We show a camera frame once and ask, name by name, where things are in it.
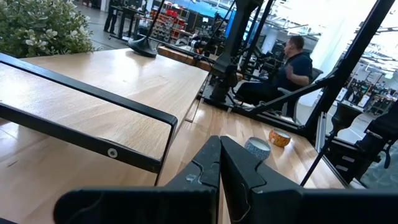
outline person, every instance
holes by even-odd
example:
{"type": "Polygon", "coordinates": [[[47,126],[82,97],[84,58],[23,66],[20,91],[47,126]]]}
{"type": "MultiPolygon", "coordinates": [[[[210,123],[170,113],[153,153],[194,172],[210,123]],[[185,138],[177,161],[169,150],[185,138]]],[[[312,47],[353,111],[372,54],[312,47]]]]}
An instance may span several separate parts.
{"type": "Polygon", "coordinates": [[[111,0],[109,2],[108,17],[106,18],[106,21],[105,21],[104,32],[109,32],[113,35],[116,35],[114,33],[114,25],[116,23],[116,20],[118,19],[118,11],[116,10],[116,8],[114,8],[112,6],[120,6],[120,5],[121,5],[120,0],[111,0]],[[111,23],[111,21],[112,21],[111,30],[108,31],[109,24],[111,23]]]}
{"type": "Polygon", "coordinates": [[[312,82],[312,59],[303,52],[304,38],[291,37],[284,48],[286,62],[279,69],[271,82],[243,83],[236,92],[237,99],[258,105],[260,101],[268,102],[284,94],[278,88],[295,91],[312,82]]]}

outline black chair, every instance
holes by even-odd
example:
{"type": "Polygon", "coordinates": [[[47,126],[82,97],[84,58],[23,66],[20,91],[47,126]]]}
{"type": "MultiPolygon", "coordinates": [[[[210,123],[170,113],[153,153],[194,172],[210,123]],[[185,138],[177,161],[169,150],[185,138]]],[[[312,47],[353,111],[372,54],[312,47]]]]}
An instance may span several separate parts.
{"type": "MultiPolygon", "coordinates": [[[[317,68],[312,68],[312,81],[316,80],[318,78],[318,76],[320,76],[322,73],[323,73],[323,71],[321,71],[317,68]]],[[[278,88],[278,90],[281,91],[285,95],[291,93],[291,91],[286,90],[284,88],[278,88]]],[[[282,108],[282,115],[292,118],[293,122],[297,122],[296,110],[297,110],[298,102],[299,102],[299,99],[285,103],[282,108]]]]}

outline green shrub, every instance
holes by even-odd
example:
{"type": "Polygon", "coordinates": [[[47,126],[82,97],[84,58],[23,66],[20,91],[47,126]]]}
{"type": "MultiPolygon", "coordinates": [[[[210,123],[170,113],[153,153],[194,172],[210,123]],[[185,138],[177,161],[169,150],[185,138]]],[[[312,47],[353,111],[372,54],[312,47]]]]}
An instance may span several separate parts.
{"type": "Polygon", "coordinates": [[[36,57],[94,51],[88,19],[71,0],[0,0],[0,52],[36,57]]]}

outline bowl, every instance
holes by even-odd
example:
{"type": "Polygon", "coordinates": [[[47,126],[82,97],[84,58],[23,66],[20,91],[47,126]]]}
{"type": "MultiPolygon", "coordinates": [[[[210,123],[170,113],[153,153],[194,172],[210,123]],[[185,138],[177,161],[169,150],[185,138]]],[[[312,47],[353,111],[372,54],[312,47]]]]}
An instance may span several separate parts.
{"type": "Polygon", "coordinates": [[[272,129],[268,137],[271,143],[279,147],[285,147],[290,143],[290,136],[278,129],[272,129]]]}
{"type": "Polygon", "coordinates": [[[246,141],[244,148],[261,161],[267,159],[271,153],[270,145],[264,140],[256,137],[249,138],[246,141]]]}

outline dark shirt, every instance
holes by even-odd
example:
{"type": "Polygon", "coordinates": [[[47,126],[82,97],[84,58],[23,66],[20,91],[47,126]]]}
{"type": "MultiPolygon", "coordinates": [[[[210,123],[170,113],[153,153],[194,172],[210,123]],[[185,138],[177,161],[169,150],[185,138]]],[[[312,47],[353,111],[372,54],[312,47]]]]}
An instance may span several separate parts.
{"type": "Polygon", "coordinates": [[[275,87],[281,87],[289,91],[295,91],[303,87],[286,78],[285,68],[288,64],[293,66],[293,74],[309,77],[310,83],[313,81],[312,59],[310,58],[310,55],[308,53],[302,52],[289,58],[285,62],[285,64],[279,69],[277,75],[272,82],[275,87]]]}

